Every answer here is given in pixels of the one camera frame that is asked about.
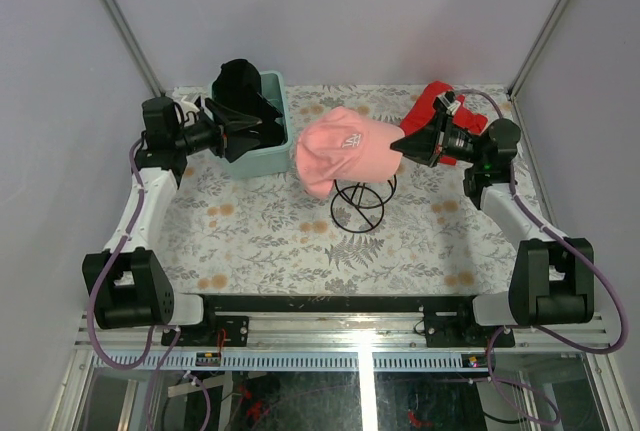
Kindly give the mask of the red cloth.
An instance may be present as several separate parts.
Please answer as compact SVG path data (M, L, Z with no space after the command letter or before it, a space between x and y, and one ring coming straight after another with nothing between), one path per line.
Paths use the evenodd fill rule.
M404 132L404 137L416 132L426 125L432 125L435 115L435 110L433 108L434 100L439 94L446 91L453 91L461 103L461 106L453 119L453 123L479 137L476 145L476 159L474 161L462 162L471 164L482 162L485 160L487 151L485 139L482 138L481 135L488 124L488 118L482 114L471 111L465 105L465 97L457 93L451 85L441 81L435 81L428 84L414 103L409 113L401 121L399 127ZM438 164L456 164L458 161L459 160L445 157L442 161L439 161Z

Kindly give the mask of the teal plastic bin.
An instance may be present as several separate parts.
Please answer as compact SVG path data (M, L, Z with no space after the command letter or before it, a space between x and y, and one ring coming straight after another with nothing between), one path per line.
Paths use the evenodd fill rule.
M218 158L224 171L234 180L255 178L287 172L291 165L291 149L294 143L294 126L286 96L284 78L275 70L260 71L263 96L282 113L278 122L284 128L282 144L249 151L233 163Z

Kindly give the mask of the black cap gold logo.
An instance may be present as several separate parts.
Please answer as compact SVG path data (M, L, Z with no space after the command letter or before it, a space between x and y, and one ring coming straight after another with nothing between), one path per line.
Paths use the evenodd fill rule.
M244 58L221 65L211 85L214 102L247 115L258 115L261 77L256 67Z

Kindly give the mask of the pink baseball cap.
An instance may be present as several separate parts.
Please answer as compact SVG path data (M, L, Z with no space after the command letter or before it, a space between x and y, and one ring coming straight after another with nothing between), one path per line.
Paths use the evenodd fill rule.
M402 154L391 145L404 138L393 124L338 107L300 133L295 165L305 191L318 199L329 196L336 180L382 183L391 179Z

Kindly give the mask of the black wire hat stand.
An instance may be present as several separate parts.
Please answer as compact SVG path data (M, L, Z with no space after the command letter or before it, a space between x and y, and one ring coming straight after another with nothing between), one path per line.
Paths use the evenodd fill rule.
M376 230L385 217L386 205L396 194L396 176L386 181L388 193L378 192L370 183L341 185L333 181L334 196L330 201L333 224L351 234L366 234Z

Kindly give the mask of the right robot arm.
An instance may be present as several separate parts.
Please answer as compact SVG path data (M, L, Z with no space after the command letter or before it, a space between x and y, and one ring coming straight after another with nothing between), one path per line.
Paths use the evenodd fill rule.
M593 248L573 239L527 208L517 195L513 161L521 129L500 117L479 135L455 124L460 107L452 91L438 95L434 115L418 131L391 146L409 160L429 167L442 157L468 163L465 196L502 231L516 251L507 291L478 295L473 311L456 320L458 338L478 345L492 326L579 324L594 313L594 275L588 265Z

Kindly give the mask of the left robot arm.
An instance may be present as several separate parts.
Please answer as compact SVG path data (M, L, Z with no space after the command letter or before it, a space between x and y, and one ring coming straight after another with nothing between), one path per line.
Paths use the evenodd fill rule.
M197 101L196 119L180 122L182 106L167 96L142 105L145 129L129 154L131 191L116 231L100 253L88 254L82 274L89 292L88 323L102 329L184 326L197 345L212 343L218 320L198 294L174 290L154 247L189 156L203 150L234 162L255 149L259 117Z

